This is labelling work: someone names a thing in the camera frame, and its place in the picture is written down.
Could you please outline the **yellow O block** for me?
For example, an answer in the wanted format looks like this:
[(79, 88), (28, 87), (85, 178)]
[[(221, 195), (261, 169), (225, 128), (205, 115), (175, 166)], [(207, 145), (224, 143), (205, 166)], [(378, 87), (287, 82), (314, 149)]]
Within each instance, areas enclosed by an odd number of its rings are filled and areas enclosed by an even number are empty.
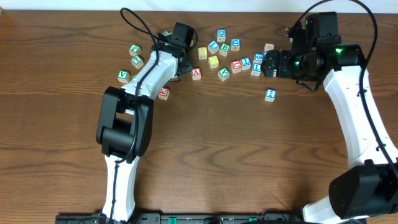
[(219, 66), (218, 57), (216, 55), (208, 57), (208, 64), (211, 69), (217, 68)]

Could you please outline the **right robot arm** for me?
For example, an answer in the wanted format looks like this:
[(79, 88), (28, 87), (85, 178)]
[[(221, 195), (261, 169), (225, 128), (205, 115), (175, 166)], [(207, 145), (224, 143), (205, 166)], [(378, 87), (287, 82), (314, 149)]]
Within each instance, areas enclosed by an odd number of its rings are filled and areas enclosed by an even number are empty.
[(358, 44), (343, 44), (335, 12), (299, 19), (287, 29), (292, 47), (265, 46), (267, 78), (314, 82), (331, 98), (345, 137), (349, 169), (331, 181), (328, 195), (305, 205), (307, 223), (359, 222), (397, 212), (397, 148), (377, 110), (366, 59)]

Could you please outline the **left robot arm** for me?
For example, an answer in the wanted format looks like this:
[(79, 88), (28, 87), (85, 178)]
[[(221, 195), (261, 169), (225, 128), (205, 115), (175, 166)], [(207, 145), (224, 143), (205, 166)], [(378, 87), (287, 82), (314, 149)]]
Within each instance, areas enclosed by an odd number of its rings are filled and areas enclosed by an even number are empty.
[(137, 164), (150, 143), (154, 100), (169, 80), (192, 69), (188, 53), (196, 37), (194, 28), (176, 23), (171, 34), (159, 35), (147, 63), (130, 82), (104, 92), (96, 131), (108, 169), (100, 223), (132, 220)]

